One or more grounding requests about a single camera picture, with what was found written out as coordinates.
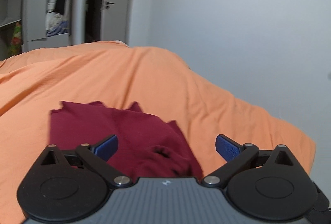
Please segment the dark red shirt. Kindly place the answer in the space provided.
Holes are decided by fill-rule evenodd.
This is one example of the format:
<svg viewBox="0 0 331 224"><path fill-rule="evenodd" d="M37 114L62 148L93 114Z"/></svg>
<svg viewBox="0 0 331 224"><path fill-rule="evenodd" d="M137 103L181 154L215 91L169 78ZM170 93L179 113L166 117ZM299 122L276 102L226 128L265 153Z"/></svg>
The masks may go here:
<svg viewBox="0 0 331 224"><path fill-rule="evenodd" d="M118 150L108 165L133 180L139 177L196 177L203 171L175 121L144 113L137 102L126 110L101 102L63 102L50 113L51 144L74 149L116 135Z"/></svg>

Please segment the white clothes pile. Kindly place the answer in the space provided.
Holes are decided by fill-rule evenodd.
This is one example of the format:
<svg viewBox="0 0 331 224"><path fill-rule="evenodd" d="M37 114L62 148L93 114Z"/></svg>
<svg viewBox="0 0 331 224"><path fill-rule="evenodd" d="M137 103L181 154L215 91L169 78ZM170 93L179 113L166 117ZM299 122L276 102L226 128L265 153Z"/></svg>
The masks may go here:
<svg viewBox="0 0 331 224"><path fill-rule="evenodd" d="M46 31L61 21L69 21L69 3L70 0L47 0Z"/></svg>

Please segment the orange bed cover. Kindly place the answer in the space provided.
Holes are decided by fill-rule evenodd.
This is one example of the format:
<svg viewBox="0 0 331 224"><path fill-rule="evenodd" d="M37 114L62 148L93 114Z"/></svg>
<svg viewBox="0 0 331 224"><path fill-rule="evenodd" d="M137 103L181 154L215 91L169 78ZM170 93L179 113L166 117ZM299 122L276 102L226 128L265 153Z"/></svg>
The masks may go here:
<svg viewBox="0 0 331 224"><path fill-rule="evenodd" d="M16 190L48 144L49 113L61 101L142 110L175 120L204 173L224 164L215 137L261 149L287 145L310 172L316 145L302 131L194 73L156 47L95 42L41 48L1 62L1 223L21 223Z"/></svg>

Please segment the blue folded cloth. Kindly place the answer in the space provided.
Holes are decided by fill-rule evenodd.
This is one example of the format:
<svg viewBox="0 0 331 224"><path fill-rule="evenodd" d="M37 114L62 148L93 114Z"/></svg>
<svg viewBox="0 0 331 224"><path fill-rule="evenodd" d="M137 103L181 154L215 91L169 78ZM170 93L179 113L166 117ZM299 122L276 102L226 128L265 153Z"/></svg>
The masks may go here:
<svg viewBox="0 0 331 224"><path fill-rule="evenodd" d="M55 26L51 27L46 31L47 37L52 37L55 35L61 35L64 33L68 33L68 21L64 20L56 24Z"/></svg>

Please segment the colourful bag in wardrobe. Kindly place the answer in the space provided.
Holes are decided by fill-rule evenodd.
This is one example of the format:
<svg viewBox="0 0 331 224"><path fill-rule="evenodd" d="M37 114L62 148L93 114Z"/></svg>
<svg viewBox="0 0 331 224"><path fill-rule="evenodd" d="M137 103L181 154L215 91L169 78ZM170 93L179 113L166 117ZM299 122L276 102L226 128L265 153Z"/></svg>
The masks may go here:
<svg viewBox="0 0 331 224"><path fill-rule="evenodd" d="M22 53L22 25L17 22L11 38L9 54L10 56L16 56L20 53Z"/></svg>

